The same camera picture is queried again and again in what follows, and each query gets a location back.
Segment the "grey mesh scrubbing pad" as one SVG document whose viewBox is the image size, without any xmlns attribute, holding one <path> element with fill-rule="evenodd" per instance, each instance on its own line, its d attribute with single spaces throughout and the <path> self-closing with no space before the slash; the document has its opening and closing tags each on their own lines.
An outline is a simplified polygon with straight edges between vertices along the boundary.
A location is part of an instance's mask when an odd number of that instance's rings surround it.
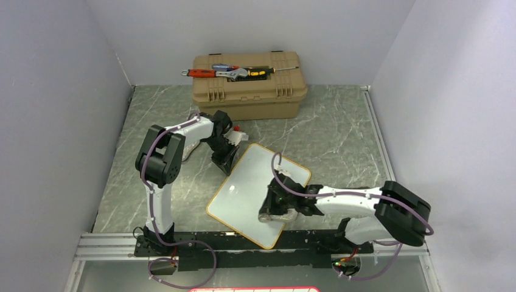
<svg viewBox="0 0 516 292">
<path fill-rule="evenodd" d="M 298 216 L 298 212 L 296 210 L 288 209 L 287 213 L 282 214 L 282 215 L 271 215 L 271 214 L 260 213 L 258 215 L 258 220 L 262 223 L 269 223 L 269 222 L 290 223 L 292 221 L 295 221 L 297 216 Z"/>
</svg>

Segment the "yellow framed whiteboard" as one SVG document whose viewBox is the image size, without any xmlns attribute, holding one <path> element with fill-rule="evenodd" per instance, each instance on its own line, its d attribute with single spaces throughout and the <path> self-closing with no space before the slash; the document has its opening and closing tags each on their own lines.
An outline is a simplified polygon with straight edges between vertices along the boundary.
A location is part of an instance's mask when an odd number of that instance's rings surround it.
<svg viewBox="0 0 516 292">
<path fill-rule="evenodd" d="M 274 178 L 273 155 L 260 144 L 249 145 L 206 207 L 208 215 L 262 249 L 273 249 L 285 227 L 258 218 Z"/>
</svg>

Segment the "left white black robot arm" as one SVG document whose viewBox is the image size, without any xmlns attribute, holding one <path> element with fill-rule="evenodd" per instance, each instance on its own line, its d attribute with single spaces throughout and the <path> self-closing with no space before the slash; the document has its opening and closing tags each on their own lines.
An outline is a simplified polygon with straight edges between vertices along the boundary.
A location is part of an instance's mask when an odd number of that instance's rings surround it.
<svg viewBox="0 0 516 292">
<path fill-rule="evenodd" d="M 157 254 L 165 256 L 175 247 L 172 184 L 180 173 L 185 147 L 195 142 L 207 144 L 212 163 L 228 176 L 239 148 L 238 142 L 228 137 L 232 129 L 232 120 L 223 111 L 196 113 L 178 125 L 148 129 L 135 168 L 147 192 L 144 236 Z"/>
</svg>

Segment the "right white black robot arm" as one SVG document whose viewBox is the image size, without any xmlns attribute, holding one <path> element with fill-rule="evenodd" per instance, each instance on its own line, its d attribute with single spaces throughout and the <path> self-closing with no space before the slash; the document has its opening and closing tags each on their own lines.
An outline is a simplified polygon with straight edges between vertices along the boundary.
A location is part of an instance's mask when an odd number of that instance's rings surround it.
<svg viewBox="0 0 516 292">
<path fill-rule="evenodd" d="M 299 214 L 340 215 L 335 244 L 340 251 L 351 252 L 384 239 L 422 246 L 434 234 L 428 222 L 430 212 L 429 203 L 395 181 L 370 189 L 336 189 L 321 184 L 302 186 L 281 175 L 269 183 L 258 219 L 286 223 Z"/>
</svg>

